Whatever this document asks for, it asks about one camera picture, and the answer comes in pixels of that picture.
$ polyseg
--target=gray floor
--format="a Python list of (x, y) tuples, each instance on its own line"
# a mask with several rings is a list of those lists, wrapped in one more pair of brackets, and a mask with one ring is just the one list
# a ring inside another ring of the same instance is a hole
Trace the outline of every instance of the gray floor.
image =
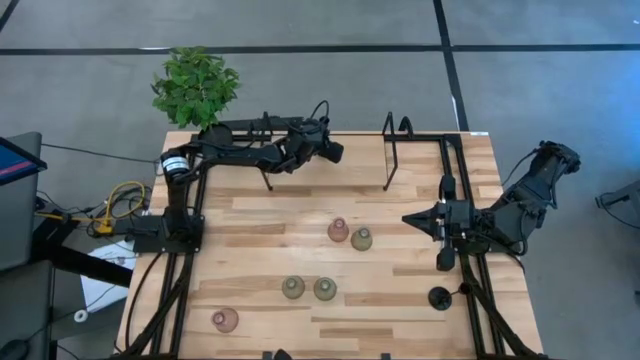
[[(0, 9), (8, 3), (0, 0)], [(640, 42), (640, 3), (445, 0), (454, 44)], [(0, 47), (159, 47), (438, 43), (431, 1), (21, 0)], [(564, 142), (582, 170), (558, 185), (560, 208), (530, 239), (527, 282), (545, 351), (568, 359), (640, 353), (639, 232), (593, 197), (640, 179), (640, 53), (457, 53), (471, 130), (491, 134), (501, 175), (538, 141)], [(0, 134), (153, 159), (172, 129), (148, 87), (164, 56), (0, 57)], [(456, 130), (440, 53), (234, 55), (243, 88), (225, 118), (306, 114), (331, 101), (334, 129), (378, 129), (387, 111), (420, 130)], [(151, 184), (147, 165), (44, 149), (40, 188), (63, 205), (100, 200), (114, 184)], [(633, 213), (615, 209), (626, 219)], [(73, 246), (96, 244), (81, 235)], [(81, 303), (63, 275), (62, 307)], [(62, 342), (80, 357), (110, 353), (121, 305)], [(73, 324), (59, 329), (60, 336)], [(61, 359), (69, 359), (60, 354)]]

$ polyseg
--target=potted plant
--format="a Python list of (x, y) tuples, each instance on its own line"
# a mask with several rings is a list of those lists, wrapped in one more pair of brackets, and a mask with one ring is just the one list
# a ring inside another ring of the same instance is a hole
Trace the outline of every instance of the potted plant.
[(202, 129), (199, 138), (227, 143), (231, 132), (216, 126), (227, 104), (236, 99), (238, 73), (225, 67), (221, 57), (203, 54), (203, 48), (177, 48), (164, 63), (166, 79), (153, 74), (151, 88), (157, 95), (153, 106), (167, 113), (172, 124)]

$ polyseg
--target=wooden tabletop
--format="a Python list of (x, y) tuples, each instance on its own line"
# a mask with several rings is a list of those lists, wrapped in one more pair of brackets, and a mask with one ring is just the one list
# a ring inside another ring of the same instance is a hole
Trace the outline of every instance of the wooden tabletop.
[[(188, 142), (190, 136), (168, 133), (165, 150)], [(476, 206), (489, 206), (502, 193), (491, 141), (486, 135), (461, 136)], [(399, 168), (385, 192), (390, 144), (373, 134), (334, 132), (332, 138), (345, 145), (343, 162), (314, 159), (300, 173), (272, 177), (272, 192), (257, 169), (210, 170), (203, 207), (206, 231), (195, 258), (180, 358), (255, 359), (280, 348), (294, 358), (375, 359), (381, 353), (393, 358), (475, 358), (466, 299), (454, 295), (446, 311), (433, 309), (427, 300), (434, 286), (454, 291), (462, 279), (460, 268), (437, 271), (438, 244), (400, 219), (431, 208), (437, 200), (443, 173), (437, 143), (398, 143)], [(453, 149), (450, 154), (457, 176)], [(151, 210), (160, 214), (166, 205), (167, 188), (158, 177)], [(327, 226), (336, 216), (344, 217), (352, 232), (369, 227), (371, 249), (359, 252), (349, 240), (332, 242)], [(166, 257), (156, 263), (140, 292), (132, 338), (157, 309)], [(148, 254), (137, 261), (118, 335), (120, 348), (131, 297), (152, 258)], [(505, 255), (490, 254), (487, 260), (498, 309), (525, 344), (542, 351), (522, 269)], [(306, 283), (299, 299), (282, 294), (288, 275), (299, 275)], [(312, 290), (323, 276), (338, 286), (335, 298), (327, 302)], [(211, 323), (211, 315), (223, 307), (236, 309), (240, 317), (229, 334)], [(481, 315), (487, 350), (492, 351), (488, 320)], [(164, 351), (173, 313), (167, 319)]]

